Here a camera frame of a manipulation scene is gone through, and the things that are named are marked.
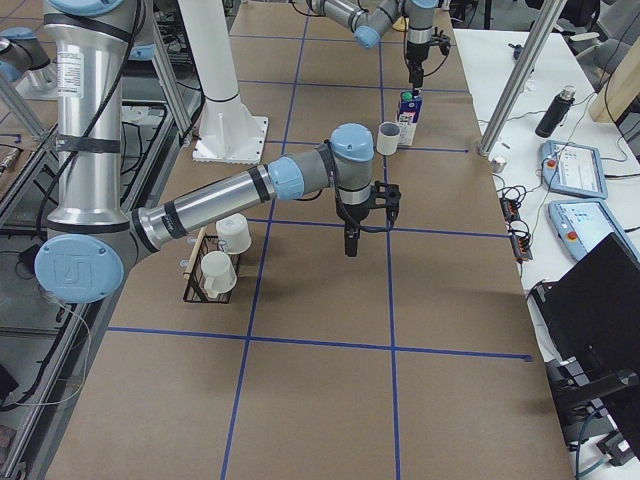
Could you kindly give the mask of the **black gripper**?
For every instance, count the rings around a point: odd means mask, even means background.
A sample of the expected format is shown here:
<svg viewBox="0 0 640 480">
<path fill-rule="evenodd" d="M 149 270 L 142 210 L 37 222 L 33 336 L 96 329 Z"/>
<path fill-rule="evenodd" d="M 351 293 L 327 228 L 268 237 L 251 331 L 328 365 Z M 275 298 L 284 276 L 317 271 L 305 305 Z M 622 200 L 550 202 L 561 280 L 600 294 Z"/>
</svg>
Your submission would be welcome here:
<svg viewBox="0 0 640 480">
<path fill-rule="evenodd" d="M 430 43 L 405 43 L 405 63 L 408 68 L 409 82 L 413 91 L 423 88 L 424 69 L 423 63 L 428 59 Z"/>
<path fill-rule="evenodd" d="M 372 233 L 371 227 L 362 226 L 361 222 L 369 215 L 369 200 L 371 192 L 348 192 L 347 197 L 351 201 L 360 200 L 360 203 L 349 204 L 343 199 L 342 192 L 335 194 L 336 212 L 344 221 L 344 251 L 347 257 L 356 257 L 358 254 L 359 232 Z"/>
</svg>

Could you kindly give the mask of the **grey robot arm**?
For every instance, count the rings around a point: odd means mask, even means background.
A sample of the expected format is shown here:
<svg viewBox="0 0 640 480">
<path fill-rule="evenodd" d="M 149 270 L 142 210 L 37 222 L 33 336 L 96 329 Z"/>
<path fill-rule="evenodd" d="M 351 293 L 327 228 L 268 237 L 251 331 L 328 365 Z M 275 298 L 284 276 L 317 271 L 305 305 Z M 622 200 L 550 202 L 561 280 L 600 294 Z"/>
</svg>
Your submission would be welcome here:
<svg viewBox="0 0 640 480">
<path fill-rule="evenodd" d="M 310 150 L 261 160 L 268 121 L 239 97 L 228 26 L 218 1 L 178 5 L 204 99 L 182 98 L 189 126 L 202 126 L 204 157 L 232 160 L 243 170 L 172 200 L 163 193 L 184 137 L 168 107 L 143 150 L 140 166 L 124 157 L 123 96 L 167 104 L 173 69 L 155 80 L 125 79 L 136 54 L 164 51 L 149 1 L 47 1 L 43 22 L 56 45 L 59 168 L 58 204 L 40 210 L 44 241 L 34 272 L 40 287 L 70 304 L 117 293 L 131 270 L 168 242 L 232 214 L 272 201 L 293 201 L 331 190 L 347 228 L 345 252 L 354 255 L 359 213 L 373 206 L 374 145 L 357 123 L 338 126 Z"/>
<path fill-rule="evenodd" d="M 307 1 L 310 10 L 349 29 L 356 42 L 366 49 L 377 46 L 399 18 L 407 19 L 404 57 L 412 92 L 418 94 L 427 76 L 423 63 L 432 47 L 448 55 L 450 39 L 434 25 L 437 1 L 382 1 L 373 11 L 365 11 L 350 1 Z"/>
</svg>

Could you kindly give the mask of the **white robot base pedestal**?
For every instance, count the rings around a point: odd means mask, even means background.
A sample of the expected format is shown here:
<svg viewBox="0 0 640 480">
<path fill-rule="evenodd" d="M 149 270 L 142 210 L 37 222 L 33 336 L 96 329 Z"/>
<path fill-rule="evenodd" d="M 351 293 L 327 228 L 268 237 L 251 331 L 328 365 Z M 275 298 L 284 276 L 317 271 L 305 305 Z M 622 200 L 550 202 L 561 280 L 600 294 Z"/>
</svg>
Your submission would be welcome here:
<svg viewBox="0 0 640 480">
<path fill-rule="evenodd" d="M 241 99 L 223 4 L 183 0 L 179 8 L 205 100 L 193 158 L 258 164 L 269 120 Z"/>
</svg>

